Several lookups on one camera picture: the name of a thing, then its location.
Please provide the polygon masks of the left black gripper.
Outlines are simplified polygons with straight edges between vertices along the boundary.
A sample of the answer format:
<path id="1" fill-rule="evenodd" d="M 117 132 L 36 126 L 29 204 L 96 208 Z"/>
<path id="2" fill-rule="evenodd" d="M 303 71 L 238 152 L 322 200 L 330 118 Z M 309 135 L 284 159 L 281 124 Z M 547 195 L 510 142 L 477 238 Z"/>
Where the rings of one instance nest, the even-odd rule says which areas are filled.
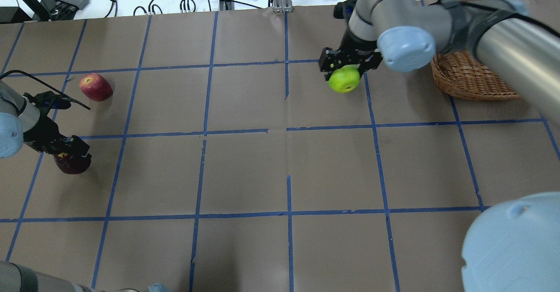
<path id="1" fill-rule="evenodd" d="M 60 134 L 58 125 L 49 117 L 51 110 L 66 110 L 74 104 L 90 110 L 88 106 L 62 93 L 39 93 L 32 96 L 23 94 L 26 100 L 25 111 L 35 109 L 38 117 L 32 119 L 31 128 L 24 130 L 24 143 L 38 152 L 58 155 L 69 154 L 79 158 L 90 158 L 90 146 L 78 136 L 64 136 Z"/>

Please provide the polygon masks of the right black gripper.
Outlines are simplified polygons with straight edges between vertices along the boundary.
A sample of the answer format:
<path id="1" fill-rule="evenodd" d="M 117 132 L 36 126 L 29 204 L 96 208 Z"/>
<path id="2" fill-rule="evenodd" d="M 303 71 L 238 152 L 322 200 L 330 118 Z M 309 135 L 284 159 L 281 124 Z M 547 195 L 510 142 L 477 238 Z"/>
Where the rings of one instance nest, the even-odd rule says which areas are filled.
<path id="1" fill-rule="evenodd" d="M 361 54 L 359 51 L 334 50 L 324 47 L 318 61 L 319 70 L 324 74 L 333 74 L 335 70 L 346 65 L 356 65 L 358 72 L 364 74 L 379 67 L 382 62 L 382 54 L 375 50 Z"/>

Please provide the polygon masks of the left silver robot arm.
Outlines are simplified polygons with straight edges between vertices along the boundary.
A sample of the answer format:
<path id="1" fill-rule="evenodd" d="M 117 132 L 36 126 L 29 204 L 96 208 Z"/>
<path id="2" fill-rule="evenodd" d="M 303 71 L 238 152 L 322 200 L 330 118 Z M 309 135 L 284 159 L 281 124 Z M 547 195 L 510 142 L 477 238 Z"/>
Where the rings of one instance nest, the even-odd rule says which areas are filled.
<path id="1" fill-rule="evenodd" d="M 68 154 L 91 158 L 90 146 L 78 136 L 64 136 L 49 117 L 50 110 L 66 110 L 72 104 L 85 104 L 57 90 L 31 96 L 21 95 L 1 82 L 1 158 L 10 158 L 25 144 L 39 153 Z"/>

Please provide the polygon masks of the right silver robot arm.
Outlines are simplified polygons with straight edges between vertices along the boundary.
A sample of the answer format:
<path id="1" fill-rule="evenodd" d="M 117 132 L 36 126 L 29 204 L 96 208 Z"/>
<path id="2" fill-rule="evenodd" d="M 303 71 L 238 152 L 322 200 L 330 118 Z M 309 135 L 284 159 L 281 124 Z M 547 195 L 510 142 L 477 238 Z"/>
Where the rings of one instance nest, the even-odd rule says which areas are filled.
<path id="1" fill-rule="evenodd" d="M 353 0 L 336 6 L 346 21 L 338 49 L 324 48 L 319 68 L 330 81 L 344 67 L 356 80 L 383 61 L 396 72 L 436 54 L 468 50 L 526 102 L 559 122 L 559 33 L 529 16 L 520 0 Z M 559 290 L 559 192 L 486 209 L 462 246 L 466 292 Z"/>

